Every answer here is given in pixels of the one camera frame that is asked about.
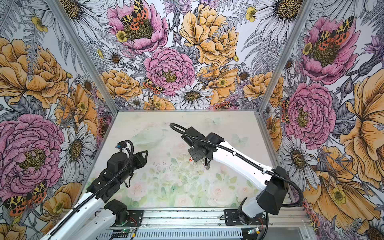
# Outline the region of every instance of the floral tabletop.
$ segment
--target floral tabletop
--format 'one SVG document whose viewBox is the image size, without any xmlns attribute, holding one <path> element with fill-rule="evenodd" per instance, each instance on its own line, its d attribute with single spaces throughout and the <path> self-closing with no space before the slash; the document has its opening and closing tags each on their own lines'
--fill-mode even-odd
<svg viewBox="0 0 384 240">
<path fill-rule="evenodd" d="M 202 134 L 215 132 L 244 154 L 272 166 L 254 112 L 121 112 L 101 149 L 87 185 L 117 152 L 116 143 L 131 139 L 135 152 L 148 150 L 148 162 L 135 171 L 131 186 L 113 196 L 128 207 L 236 207 L 258 189 L 231 168 L 212 161 L 189 161 L 189 146 L 169 128 L 175 122 Z"/>
</svg>

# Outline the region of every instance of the pink peony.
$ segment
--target pink peony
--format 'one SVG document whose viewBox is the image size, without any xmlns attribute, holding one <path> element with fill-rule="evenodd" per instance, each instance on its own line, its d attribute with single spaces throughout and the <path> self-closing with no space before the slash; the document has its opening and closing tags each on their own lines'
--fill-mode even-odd
<svg viewBox="0 0 384 240">
<path fill-rule="evenodd" d="M 0 197 L 26 195 L 43 181 L 52 187 L 61 176 L 58 168 L 64 134 L 41 115 L 24 114 L 17 121 L 0 123 Z"/>
<path fill-rule="evenodd" d="M 156 86 L 163 87 L 163 93 L 168 96 L 175 95 L 176 90 L 191 85 L 195 80 L 192 60 L 172 48 L 157 49 L 144 60 L 144 65 L 147 77 Z"/>
<path fill-rule="evenodd" d="M 299 138 L 310 150 L 320 147 L 335 127 L 336 113 L 331 106 L 327 88 L 320 83 L 300 83 L 290 97 L 286 134 Z"/>
<path fill-rule="evenodd" d="M 331 42 L 325 50 L 321 51 L 319 45 L 319 33 L 322 31 L 332 32 L 337 30 L 342 23 L 336 20 L 330 22 L 323 17 L 313 25 L 309 36 L 305 36 L 305 46 L 302 59 L 298 63 L 298 71 L 304 76 L 309 76 L 313 81 L 321 81 L 325 85 L 336 82 L 354 64 L 358 54 L 353 54 L 356 49 L 355 43 L 358 40 L 360 31 L 355 32 L 356 18 L 353 19 L 351 28 L 348 31 L 346 40 L 337 45 Z"/>
<path fill-rule="evenodd" d="M 168 40 L 167 19 L 160 17 L 153 4 L 149 6 L 144 0 L 143 3 L 144 8 L 148 10 L 148 19 L 140 23 L 138 30 L 124 27 L 120 20 L 126 15 L 132 15 L 133 3 L 130 7 L 124 4 L 123 8 L 116 6 L 116 9 L 107 9 L 108 24 L 112 26 L 109 30 L 117 36 L 117 42 L 124 45 L 126 52 L 123 51 L 123 53 L 127 56 L 154 51 L 156 48 L 164 46 Z"/>
</svg>

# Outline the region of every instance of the white arm segment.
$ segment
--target white arm segment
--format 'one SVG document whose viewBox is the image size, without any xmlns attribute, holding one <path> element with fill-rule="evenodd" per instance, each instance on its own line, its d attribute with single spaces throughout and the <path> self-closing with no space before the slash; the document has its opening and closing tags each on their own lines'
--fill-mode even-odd
<svg viewBox="0 0 384 240">
<path fill-rule="evenodd" d="M 272 171 L 272 167 L 263 165 L 252 158 L 248 157 L 247 155 L 239 152 L 234 147 L 232 147 L 227 141 L 224 141 L 220 143 L 220 145 L 227 147 L 229 149 L 232 149 L 234 152 L 237 152 L 247 159 L 249 161 L 259 165 L 260 167 L 264 168 L 264 170 Z M 213 160 L 223 163 L 227 165 L 228 167 L 232 168 L 236 172 L 240 173 L 244 177 L 246 177 L 251 183 L 253 183 L 260 191 L 263 191 L 266 187 L 265 181 L 269 181 L 271 179 L 271 175 L 262 173 L 257 168 L 251 166 L 247 162 L 243 161 L 239 157 L 236 157 L 233 153 L 227 152 L 224 149 L 217 148 L 217 151 L 213 153 Z M 259 204 L 257 203 L 256 196 L 253 198 L 247 198 L 242 206 L 242 211 L 248 215 L 248 217 L 253 218 L 257 214 L 264 212 L 264 209 L 262 209 Z"/>
<path fill-rule="evenodd" d="M 97 217 L 82 227 L 72 240 L 95 240 L 99 234 L 115 223 L 116 216 L 109 209 L 103 209 Z"/>
<path fill-rule="evenodd" d="M 79 201 L 76 203 L 74 207 L 77 207 L 82 201 L 87 199 L 91 192 L 84 194 Z M 105 203 L 101 199 L 92 198 L 88 201 L 84 206 L 79 209 L 79 212 L 75 213 L 65 224 L 62 226 L 52 237 L 51 240 L 65 240 L 72 239 L 75 235 L 78 234 L 78 230 L 82 228 L 82 226 L 86 223 L 86 221 L 91 217 L 97 210 L 103 208 Z M 45 236 L 41 238 L 41 240 L 48 240 L 50 238 L 50 233 L 53 231 L 49 231 Z"/>
</svg>

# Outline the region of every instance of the floral wall panel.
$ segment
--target floral wall panel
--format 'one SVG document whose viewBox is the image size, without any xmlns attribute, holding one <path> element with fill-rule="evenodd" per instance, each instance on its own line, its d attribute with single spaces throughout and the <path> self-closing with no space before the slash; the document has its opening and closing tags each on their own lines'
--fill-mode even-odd
<svg viewBox="0 0 384 240">
<path fill-rule="evenodd" d="M 0 6 L 0 233 L 37 240 L 75 203 L 112 117 L 44 1 Z"/>
<path fill-rule="evenodd" d="M 266 125 L 318 239 L 383 238 L 384 1 L 315 7 Z"/>
<path fill-rule="evenodd" d="M 257 108 L 302 2 L 61 0 L 119 108 L 161 110 Z"/>
</svg>

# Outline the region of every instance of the orange flower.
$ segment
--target orange flower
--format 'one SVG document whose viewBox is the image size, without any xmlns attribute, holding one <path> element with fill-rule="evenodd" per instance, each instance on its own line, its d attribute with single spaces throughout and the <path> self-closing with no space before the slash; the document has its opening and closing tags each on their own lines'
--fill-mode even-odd
<svg viewBox="0 0 384 240">
<path fill-rule="evenodd" d="M 110 70 L 109 72 L 103 72 L 101 78 L 113 99 L 118 96 L 128 100 L 143 93 L 139 81 L 122 71 Z M 99 90 L 97 90 L 97 94 L 99 98 L 102 98 Z"/>
<path fill-rule="evenodd" d="M 6 223 L 0 223 L 0 239 L 2 240 L 25 240 L 26 227 L 19 226 L 18 223 L 9 227 Z"/>
<path fill-rule="evenodd" d="M 317 189 L 311 187 L 304 191 L 304 197 L 316 213 L 322 214 L 329 221 L 336 215 L 336 226 L 339 228 L 345 228 L 355 218 L 361 218 L 362 225 L 358 233 L 365 232 L 369 228 L 367 220 L 380 218 L 380 211 L 375 210 L 376 205 L 363 196 L 366 193 L 361 183 L 352 181 L 356 174 L 352 162 L 334 146 L 323 146 L 320 157 L 323 164 L 318 165 L 318 168 L 322 169 L 315 171 L 320 185 Z"/>
<path fill-rule="evenodd" d="M 348 111 L 357 118 L 347 135 L 340 135 L 345 153 L 353 158 L 353 169 L 359 178 L 380 188 L 384 179 L 384 69 L 358 81 L 354 88 L 354 105 L 346 102 Z"/>
<path fill-rule="evenodd" d="M 18 102 L 23 94 L 34 96 L 43 108 L 49 108 L 68 93 L 67 73 L 48 49 L 38 46 L 36 67 L 28 76 L 29 47 L 23 40 L 14 39 L 11 44 L 0 38 L 0 96 L 11 96 L 9 104 Z"/>
<path fill-rule="evenodd" d="M 81 122 L 88 124 L 88 130 L 96 136 L 97 133 L 97 113 L 95 103 L 89 98 L 80 84 L 77 84 L 76 89 L 72 90 L 70 97 L 65 96 L 60 98 L 57 107 L 55 108 L 56 123 L 58 125 L 72 125 L 77 131 Z"/>
<path fill-rule="evenodd" d="M 280 118 L 273 118 L 272 116 L 267 119 L 266 127 L 269 132 L 269 136 L 272 139 L 273 146 L 275 147 L 275 151 L 277 152 L 280 148 L 282 131 L 280 126 Z"/>
<path fill-rule="evenodd" d="M 209 5 L 204 7 L 200 4 L 198 16 L 191 11 L 185 14 L 180 34 L 188 40 L 186 46 L 196 46 L 200 51 L 200 63 L 224 66 L 236 55 L 238 32 L 231 29 L 213 37 L 226 21 L 225 16 L 217 15 L 217 11 Z"/>
<path fill-rule="evenodd" d="M 222 68 L 220 70 L 218 66 L 211 65 L 202 67 L 196 76 L 209 81 L 206 89 L 212 88 L 214 93 L 210 96 L 212 98 L 211 105 L 224 101 L 229 96 L 230 91 L 234 92 L 236 90 L 236 82 L 240 83 L 237 68 L 231 70 Z"/>
<path fill-rule="evenodd" d="M 56 190 L 53 197 L 43 204 L 43 209 L 47 212 L 39 218 L 48 223 L 41 230 L 41 232 L 47 234 L 60 221 L 60 214 L 64 210 L 71 209 L 72 205 L 75 204 L 76 196 L 80 189 L 81 184 L 78 182 L 71 182 L 66 185 L 62 185 L 58 190 Z"/>
<path fill-rule="evenodd" d="M 243 88 L 244 97 L 256 98 L 258 96 L 264 95 L 266 88 L 268 87 L 269 81 L 271 81 L 272 73 L 273 72 L 270 71 L 266 74 L 262 73 L 259 75 L 255 75 L 253 78 L 251 78 L 250 81 L 252 84 L 248 84 Z M 283 81 L 284 79 L 281 76 L 276 86 L 273 88 L 273 93 L 271 95 L 271 98 L 269 99 L 269 102 L 274 108 L 279 105 L 280 100 L 283 98 Z"/>
<path fill-rule="evenodd" d="M 157 95 L 153 96 L 153 99 L 149 98 L 149 104 L 144 103 L 144 109 L 156 108 L 159 110 L 171 110 L 175 109 L 173 104 L 166 98 L 160 98 Z"/>
</svg>

